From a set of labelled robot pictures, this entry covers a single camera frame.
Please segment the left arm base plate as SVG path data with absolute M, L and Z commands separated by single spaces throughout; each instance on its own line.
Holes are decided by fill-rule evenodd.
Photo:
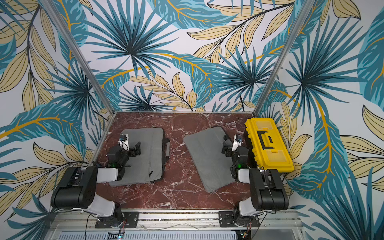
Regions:
M 135 229 L 139 212 L 121 212 L 110 217 L 97 218 L 96 229 Z

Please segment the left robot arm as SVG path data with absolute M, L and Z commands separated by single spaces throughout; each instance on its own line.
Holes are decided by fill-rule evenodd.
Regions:
M 123 212 L 120 204 L 96 194 L 99 183 L 118 182 L 123 179 L 129 158 L 141 154 L 141 143 L 130 148 L 128 141 L 119 141 L 107 153 L 106 168 L 70 167 L 61 178 L 51 197 L 51 206 L 57 209 L 80 211 L 96 218 L 95 228 L 134 229 L 138 223 L 138 212 Z

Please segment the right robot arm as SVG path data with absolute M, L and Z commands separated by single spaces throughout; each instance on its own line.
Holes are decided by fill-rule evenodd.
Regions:
M 252 151 L 243 146 L 240 135 L 235 135 L 233 141 L 224 135 L 222 153 L 232 159 L 233 179 L 250 185 L 250 197 L 236 203 L 232 211 L 220 211 L 220 227 L 259 226 L 259 216 L 288 209 L 289 200 L 280 173 L 263 167 L 249 167 Z

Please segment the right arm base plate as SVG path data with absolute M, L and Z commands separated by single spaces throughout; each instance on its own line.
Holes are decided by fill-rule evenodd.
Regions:
M 219 211 L 218 215 L 221 228 L 242 228 L 260 226 L 260 221 L 258 217 L 242 216 L 234 210 Z

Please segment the grey zippered laptop bag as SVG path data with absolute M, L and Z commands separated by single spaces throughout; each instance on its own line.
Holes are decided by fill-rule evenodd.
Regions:
M 128 144 L 134 147 L 141 143 L 141 154 L 129 157 L 126 172 L 121 180 L 110 182 L 112 187 L 132 184 L 149 184 L 161 181 L 164 177 L 165 163 L 168 161 L 170 142 L 162 128 L 125 129 Z

